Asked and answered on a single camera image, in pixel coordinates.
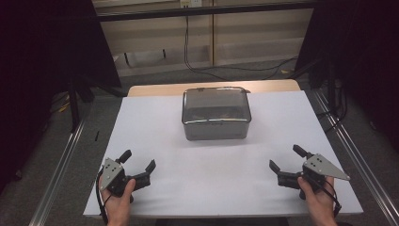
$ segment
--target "white table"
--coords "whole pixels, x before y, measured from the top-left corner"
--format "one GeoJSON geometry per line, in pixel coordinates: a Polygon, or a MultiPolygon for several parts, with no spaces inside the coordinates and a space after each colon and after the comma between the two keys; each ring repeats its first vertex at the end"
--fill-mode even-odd
{"type": "MultiPolygon", "coordinates": [[[[268,167],[274,160],[283,171],[301,171],[298,144],[341,167],[303,91],[250,93],[252,114],[247,138],[188,141],[182,118],[182,96],[123,99],[104,158],[132,157],[126,174],[142,172],[152,159],[152,184],[134,192],[132,216],[143,218],[250,218],[308,214],[299,190],[277,185],[268,167]]],[[[335,188],[341,214],[362,213],[346,181],[335,188]]],[[[84,212],[98,217],[93,188],[84,212]]]]}

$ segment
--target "power outlet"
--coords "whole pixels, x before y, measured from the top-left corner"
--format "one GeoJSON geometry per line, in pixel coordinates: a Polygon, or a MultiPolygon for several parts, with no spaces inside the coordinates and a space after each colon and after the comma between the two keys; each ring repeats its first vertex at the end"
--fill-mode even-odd
{"type": "Polygon", "coordinates": [[[202,0],[180,0],[180,8],[200,8],[202,0]]]}
{"type": "Polygon", "coordinates": [[[191,8],[191,0],[180,0],[180,8],[191,8]]]}
{"type": "Polygon", "coordinates": [[[191,0],[191,7],[192,8],[202,7],[202,0],[191,0]]]}

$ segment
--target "human hand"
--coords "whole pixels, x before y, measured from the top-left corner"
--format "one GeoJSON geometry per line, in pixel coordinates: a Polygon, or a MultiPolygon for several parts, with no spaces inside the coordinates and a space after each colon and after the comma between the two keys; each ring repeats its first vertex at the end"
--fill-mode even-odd
{"type": "MultiPolygon", "coordinates": [[[[333,200],[323,191],[317,190],[315,193],[311,189],[311,185],[302,177],[298,177],[299,186],[306,195],[306,203],[311,215],[311,220],[317,226],[336,226],[333,213],[333,200]]],[[[327,177],[326,181],[334,186],[334,178],[327,177]]],[[[328,183],[325,183],[324,188],[331,194],[334,190],[328,183]]]]}
{"type": "Polygon", "coordinates": [[[135,189],[135,185],[136,180],[130,180],[120,198],[111,196],[111,192],[108,189],[101,192],[103,202],[106,202],[105,209],[106,214],[108,215],[108,226],[126,226],[129,224],[130,196],[135,189]]]}

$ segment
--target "metal box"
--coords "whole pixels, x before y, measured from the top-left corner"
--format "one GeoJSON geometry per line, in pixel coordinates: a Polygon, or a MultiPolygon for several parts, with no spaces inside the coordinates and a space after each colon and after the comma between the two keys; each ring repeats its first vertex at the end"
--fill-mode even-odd
{"type": "Polygon", "coordinates": [[[251,121],[242,88],[188,89],[183,96],[182,123],[188,140],[242,139],[251,121]]]}

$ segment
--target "metal bracket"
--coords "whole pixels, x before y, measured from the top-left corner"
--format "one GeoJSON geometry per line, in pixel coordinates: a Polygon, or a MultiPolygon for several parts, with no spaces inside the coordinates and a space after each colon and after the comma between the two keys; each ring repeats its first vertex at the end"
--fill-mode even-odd
{"type": "Polygon", "coordinates": [[[103,179],[100,184],[100,190],[104,191],[109,184],[120,174],[123,166],[110,158],[105,159],[103,179]]]}
{"type": "Polygon", "coordinates": [[[324,158],[321,154],[317,153],[303,163],[303,166],[317,174],[324,176],[331,176],[345,181],[349,181],[350,177],[342,170],[334,166],[330,161],[324,158]]]}

